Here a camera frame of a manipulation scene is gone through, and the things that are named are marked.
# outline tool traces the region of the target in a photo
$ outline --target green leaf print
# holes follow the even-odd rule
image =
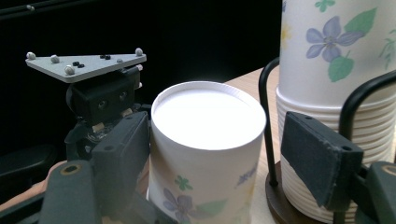
[[[347,77],[353,68],[353,60],[345,57],[338,57],[330,63],[329,78],[332,82],[339,81]]]
[[[202,211],[207,214],[210,214],[211,216],[215,216],[222,211],[222,209],[224,208],[226,203],[227,203],[227,200],[216,201],[216,202],[211,202],[211,203],[203,203],[203,204],[197,205],[196,208],[198,211]]]
[[[362,12],[344,26],[345,31],[362,31],[366,34],[369,33],[374,24],[375,13],[376,8]]]

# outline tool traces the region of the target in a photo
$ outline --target stack of paper cups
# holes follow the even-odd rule
[[[280,140],[285,114],[295,111],[335,131],[347,97],[361,84],[396,69],[396,1],[283,1],[276,103]],[[363,163],[392,161],[394,87],[368,97],[355,116],[352,142]],[[332,223],[303,181],[281,157],[285,195],[303,214]],[[346,211],[354,222],[356,204]]]

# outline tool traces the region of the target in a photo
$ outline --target wooden table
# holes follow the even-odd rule
[[[259,98],[259,77],[262,69],[255,70],[251,73],[237,77],[226,84],[234,86],[242,91],[245,91],[252,95],[256,100],[260,101]],[[276,111],[276,86],[278,83],[279,67],[272,70],[267,81],[267,94],[268,94],[268,105],[269,105],[269,116],[271,122],[271,131],[273,135],[273,148],[275,161],[280,160],[280,150],[279,150],[279,138],[278,138],[278,127],[277,127],[277,111]],[[395,148],[396,148],[396,132],[393,139],[393,153],[392,158],[394,158]],[[267,165],[267,155],[265,150],[265,144],[262,143],[262,151],[259,161],[259,169],[257,173],[256,186],[253,195],[253,202],[251,208],[252,223],[251,224],[272,224],[277,223],[267,204],[266,194],[265,194],[265,180],[268,176],[268,165]]]

